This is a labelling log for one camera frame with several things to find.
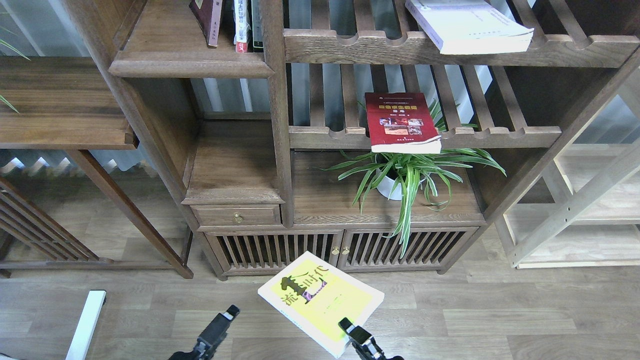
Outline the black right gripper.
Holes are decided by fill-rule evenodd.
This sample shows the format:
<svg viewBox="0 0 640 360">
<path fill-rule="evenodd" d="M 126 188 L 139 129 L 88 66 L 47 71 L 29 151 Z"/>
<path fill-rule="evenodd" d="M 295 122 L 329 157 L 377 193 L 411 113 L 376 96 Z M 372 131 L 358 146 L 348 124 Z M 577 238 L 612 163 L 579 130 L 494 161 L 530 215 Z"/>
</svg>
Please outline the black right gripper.
<svg viewBox="0 0 640 360">
<path fill-rule="evenodd" d="M 387 357 L 377 345 L 375 338 L 361 326 L 354 326 L 347 317 L 343 317 L 338 322 L 338 326 L 349 335 L 350 344 L 361 360 L 404 360 L 400 355 Z"/>
</svg>

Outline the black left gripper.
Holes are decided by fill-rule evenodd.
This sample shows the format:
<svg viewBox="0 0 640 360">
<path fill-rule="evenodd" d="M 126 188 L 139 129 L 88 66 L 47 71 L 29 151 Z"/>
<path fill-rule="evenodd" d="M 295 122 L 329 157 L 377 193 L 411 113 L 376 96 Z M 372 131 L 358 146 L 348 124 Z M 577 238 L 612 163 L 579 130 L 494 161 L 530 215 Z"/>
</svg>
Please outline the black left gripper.
<svg viewBox="0 0 640 360">
<path fill-rule="evenodd" d="M 240 308 L 232 304 L 218 314 L 199 335 L 190 352 L 176 351 L 169 360 L 210 360 L 217 347 L 224 341 L 231 322 L 240 314 Z"/>
</svg>

